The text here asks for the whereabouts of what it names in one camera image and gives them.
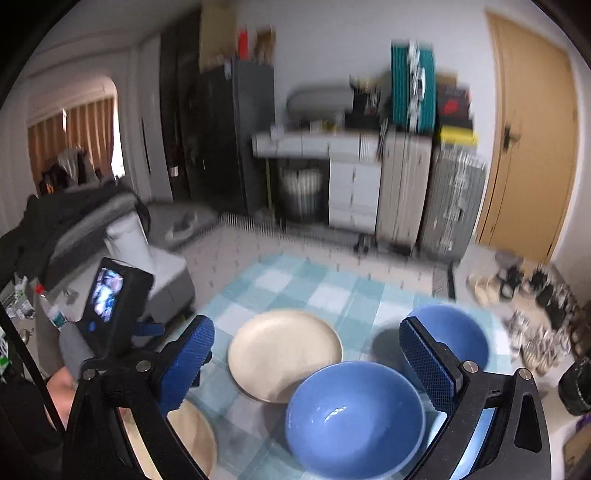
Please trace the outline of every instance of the camera screen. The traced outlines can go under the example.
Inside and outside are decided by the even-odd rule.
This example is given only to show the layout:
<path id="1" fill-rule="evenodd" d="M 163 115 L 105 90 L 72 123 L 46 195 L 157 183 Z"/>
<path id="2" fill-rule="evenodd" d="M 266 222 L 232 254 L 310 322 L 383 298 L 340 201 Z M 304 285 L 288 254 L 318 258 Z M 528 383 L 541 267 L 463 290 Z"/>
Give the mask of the camera screen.
<path id="1" fill-rule="evenodd" d="M 123 277 L 108 268 L 102 268 L 96 277 L 95 289 L 92 293 L 92 305 L 95 313 L 103 320 L 109 322 L 117 295 L 123 286 Z"/>

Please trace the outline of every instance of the beige plate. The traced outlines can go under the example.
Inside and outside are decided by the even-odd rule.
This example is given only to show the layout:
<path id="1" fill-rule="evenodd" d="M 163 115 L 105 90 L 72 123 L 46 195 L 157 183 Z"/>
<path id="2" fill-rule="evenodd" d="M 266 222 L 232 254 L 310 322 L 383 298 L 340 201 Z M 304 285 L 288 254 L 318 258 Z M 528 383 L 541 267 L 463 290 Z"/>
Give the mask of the beige plate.
<path id="1" fill-rule="evenodd" d="M 236 383 L 249 395 L 288 403 L 311 374 L 343 359 L 343 346 L 323 320 L 299 310 L 273 310 L 246 322 L 228 350 Z"/>
<path id="2" fill-rule="evenodd" d="M 217 444 L 209 422 L 197 407 L 187 400 L 183 400 L 178 410 L 168 414 L 168 421 L 193 460 L 201 467 L 203 473 L 209 476 L 217 461 Z M 162 480 L 130 411 L 124 417 L 124 425 L 144 475 L 152 480 Z"/>

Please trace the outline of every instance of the checkered tablecloth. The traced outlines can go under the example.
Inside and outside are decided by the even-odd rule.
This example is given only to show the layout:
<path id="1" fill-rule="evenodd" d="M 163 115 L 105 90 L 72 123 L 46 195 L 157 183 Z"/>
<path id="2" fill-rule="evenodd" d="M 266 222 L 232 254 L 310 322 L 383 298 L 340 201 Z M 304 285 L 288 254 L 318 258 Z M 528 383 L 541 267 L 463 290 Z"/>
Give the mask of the checkered tablecloth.
<path id="1" fill-rule="evenodd" d="M 273 255 L 250 266 L 199 310 L 213 320 L 216 338 L 213 360 L 202 368 L 201 385 L 189 391 L 188 399 L 209 418 L 216 433 L 218 460 L 212 480 L 317 478 L 305 472 L 287 449 L 285 406 L 247 397 L 230 375 L 228 347 L 245 322 L 268 310 L 305 310 L 334 327 L 343 344 L 343 360 L 367 359 L 396 368 L 389 332 L 413 308 L 432 303 L 444 302 L 374 281 L 371 276 L 330 270 L 305 258 Z M 487 370 L 511 373 L 508 339 L 501 323 L 486 310 L 465 310 L 482 327 L 491 346 Z M 435 413 L 424 394 L 423 399 L 429 428 Z"/>

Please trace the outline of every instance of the brown curtain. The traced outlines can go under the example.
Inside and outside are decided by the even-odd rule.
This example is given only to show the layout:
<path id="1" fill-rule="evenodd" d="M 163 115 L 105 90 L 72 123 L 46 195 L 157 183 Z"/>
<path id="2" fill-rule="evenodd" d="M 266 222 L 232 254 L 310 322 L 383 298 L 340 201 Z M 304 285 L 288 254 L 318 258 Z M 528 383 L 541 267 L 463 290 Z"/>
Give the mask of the brown curtain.
<path id="1" fill-rule="evenodd" d="M 67 143 L 84 148 L 95 169 L 110 176 L 113 156 L 114 98 L 87 103 L 67 111 Z"/>
<path id="2" fill-rule="evenodd" d="M 67 148 L 62 113 L 29 127 L 28 137 L 31 171 L 35 185 L 38 185 L 41 173 L 51 166 L 59 152 Z"/>

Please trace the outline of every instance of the gray suitcase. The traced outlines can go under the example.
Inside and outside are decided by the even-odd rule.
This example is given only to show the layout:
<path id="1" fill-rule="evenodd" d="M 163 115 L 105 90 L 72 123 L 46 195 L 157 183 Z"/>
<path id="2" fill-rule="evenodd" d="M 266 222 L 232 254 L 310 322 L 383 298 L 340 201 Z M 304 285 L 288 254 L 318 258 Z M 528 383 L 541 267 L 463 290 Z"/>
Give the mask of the gray suitcase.
<path id="1" fill-rule="evenodd" d="M 486 180 L 473 149 L 442 145 L 434 155 L 421 233 L 421 253 L 460 261 L 470 243 Z"/>
<path id="2" fill-rule="evenodd" d="M 413 248 L 421 225 L 431 138 L 404 132 L 386 135 L 376 237 Z"/>

